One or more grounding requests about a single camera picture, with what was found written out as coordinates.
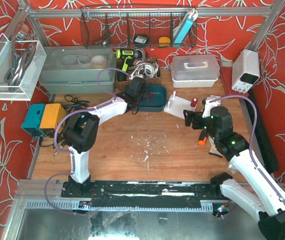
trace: clear plastic container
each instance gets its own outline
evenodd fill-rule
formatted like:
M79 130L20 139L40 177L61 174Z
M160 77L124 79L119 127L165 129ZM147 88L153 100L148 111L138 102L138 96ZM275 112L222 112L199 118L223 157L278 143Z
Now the clear plastic container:
M5 82L5 75L10 68L11 42L4 34L0 36L0 44L4 47L0 52L0 100L5 101L30 101L32 99L39 75L46 60L46 53L38 40L17 41L17 53L21 54L29 44L36 45L33 59L26 69L19 85L9 86Z
M87 49L83 46L45 47L47 59L39 83L51 94L98 94L97 76L102 69L115 68L112 48ZM107 70L99 77L100 85L114 92L115 71Z
M215 55L174 56L171 63L174 88L212 87L220 76Z

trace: lid handle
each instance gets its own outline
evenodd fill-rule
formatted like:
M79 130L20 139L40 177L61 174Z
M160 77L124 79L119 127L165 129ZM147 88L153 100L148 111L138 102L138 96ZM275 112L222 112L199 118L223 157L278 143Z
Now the lid handle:
M183 66L186 69L203 69L203 68L208 68L208 62L207 61L203 61L203 62L200 62L200 63L202 63L202 65L200 65L200 66L189 66L189 65L193 65L193 63L184 62Z

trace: yellow box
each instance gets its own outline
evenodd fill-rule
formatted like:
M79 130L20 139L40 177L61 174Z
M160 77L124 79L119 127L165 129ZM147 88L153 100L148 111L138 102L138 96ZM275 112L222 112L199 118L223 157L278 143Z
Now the yellow box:
M58 124L66 115L65 109L60 103L46 104L40 123L40 129L47 137L53 138Z

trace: red wall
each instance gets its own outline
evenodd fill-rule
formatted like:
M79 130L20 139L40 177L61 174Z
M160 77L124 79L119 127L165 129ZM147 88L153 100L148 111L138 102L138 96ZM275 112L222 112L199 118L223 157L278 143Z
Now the red wall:
M71 9L90 4L118 4L119 7L141 0L30 0L34 8ZM272 0L168 0L166 4L198 7L268 6ZM4 31L18 8L16 0L0 0L0 33ZM184 54L214 54L218 59L234 61L253 38L262 17L206 17L199 18L197 46L193 49L165 48L149 51L163 66L172 57ZM53 46L81 45L79 19L41 19L42 27ZM279 160L275 176L285 183L285 6L259 46L261 78L254 94L270 141ZM27 176L36 140L21 128L28 106L47 102L49 95L40 87L31 102L0 101L0 236L19 179Z

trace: black mesh basket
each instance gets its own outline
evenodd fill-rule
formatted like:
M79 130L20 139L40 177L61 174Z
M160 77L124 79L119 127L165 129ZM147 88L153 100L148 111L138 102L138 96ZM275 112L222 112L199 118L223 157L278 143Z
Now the black mesh basket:
M81 37L86 48L134 47L137 35L148 37L145 45L164 47L159 38L167 37L170 44L192 48L197 43L197 21L180 44L173 44L173 32L183 21L188 8L172 5L131 4L124 8L118 5L92 5L81 8Z

